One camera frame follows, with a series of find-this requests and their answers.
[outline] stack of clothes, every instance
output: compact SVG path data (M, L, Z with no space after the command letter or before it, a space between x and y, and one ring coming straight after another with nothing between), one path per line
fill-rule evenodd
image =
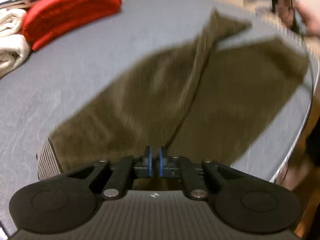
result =
M0 78L32 50L120 11L122 0L0 0Z

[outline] wooden floor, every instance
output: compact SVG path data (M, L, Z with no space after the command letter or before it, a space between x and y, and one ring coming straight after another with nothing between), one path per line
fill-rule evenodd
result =
M318 86L316 97L311 108L310 118L302 133L295 150L290 159L290 166L299 166L305 150L305 141L312 131L320 115L320 87ZM318 204L320 203L320 168L314 169L306 179L294 190L301 202L302 217L295 233L300 238L304 238L310 230L313 217Z

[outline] person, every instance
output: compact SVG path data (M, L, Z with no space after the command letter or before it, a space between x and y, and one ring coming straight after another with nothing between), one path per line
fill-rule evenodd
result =
M291 0L279 0L276 9L279 18L289 29L292 28L294 9L296 9L306 25L306 35L320 37L320 17L310 12L303 4L297 1L292 3ZM301 165L299 167L289 167L287 165L280 173L276 183L293 190L317 166L320 166L320 117L318 117L316 126L307 137L306 153L303 155Z

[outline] red towel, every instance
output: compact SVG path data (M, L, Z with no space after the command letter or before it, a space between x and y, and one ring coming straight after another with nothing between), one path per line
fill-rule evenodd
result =
M38 50L79 26L114 14L122 0L40 0L26 15L22 34Z

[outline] striped cuff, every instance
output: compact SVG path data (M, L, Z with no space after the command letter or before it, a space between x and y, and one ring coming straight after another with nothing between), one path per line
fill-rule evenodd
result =
M53 146L48 138L45 139L40 152L36 155L36 158L38 161L39 180L48 179L61 174Z

